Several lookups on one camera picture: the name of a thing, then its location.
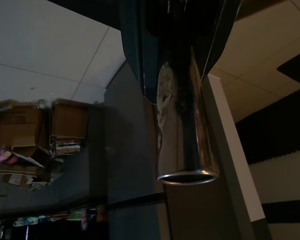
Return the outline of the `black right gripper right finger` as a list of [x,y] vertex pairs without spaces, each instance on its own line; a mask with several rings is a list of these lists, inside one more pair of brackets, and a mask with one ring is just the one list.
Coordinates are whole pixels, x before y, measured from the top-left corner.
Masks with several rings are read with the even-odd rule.
[[239,0],[188,0],[185,6],[190,49],[201,78],[220,59],[241,2]]

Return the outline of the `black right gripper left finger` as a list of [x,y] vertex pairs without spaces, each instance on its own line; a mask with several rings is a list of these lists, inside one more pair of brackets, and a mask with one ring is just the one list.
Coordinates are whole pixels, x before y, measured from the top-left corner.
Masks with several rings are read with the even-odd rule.
[[143,96],[157,103],[158,77],[162,66],[164,0],[121,0],[119,20],[125,58]]

